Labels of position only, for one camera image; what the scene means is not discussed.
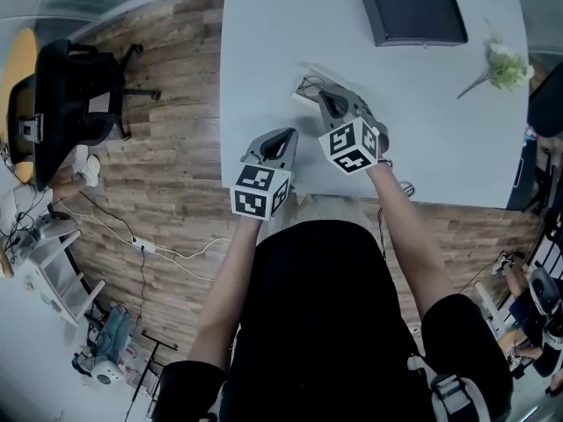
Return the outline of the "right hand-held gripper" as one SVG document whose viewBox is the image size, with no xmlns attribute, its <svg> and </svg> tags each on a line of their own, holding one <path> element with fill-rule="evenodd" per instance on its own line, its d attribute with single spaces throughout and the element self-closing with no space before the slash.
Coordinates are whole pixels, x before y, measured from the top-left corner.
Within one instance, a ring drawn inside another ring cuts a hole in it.
<svg viewBox="0 0 563 422">
<path fill-rule="evenodd" d="M 384 160 L 390 147 L 388 128 L 358 94 L 339 85 L 318 93 L 325 134 L 318 138 L 326 158 L 351 175 Z"/>
</svg>

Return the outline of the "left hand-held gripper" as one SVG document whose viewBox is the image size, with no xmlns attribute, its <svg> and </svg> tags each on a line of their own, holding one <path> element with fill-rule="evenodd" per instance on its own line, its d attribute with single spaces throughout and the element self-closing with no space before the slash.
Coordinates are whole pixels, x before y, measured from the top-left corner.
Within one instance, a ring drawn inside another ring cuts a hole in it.
<svg viewBox="0 0 563 422">
<path fill-rule="evenodd" d="M 279 212 L 291 191 L 297 143 L 292 127 L 277 128 L 250 143 L 230 188 L 233 214 L 269 221 Z"/>
</svg>

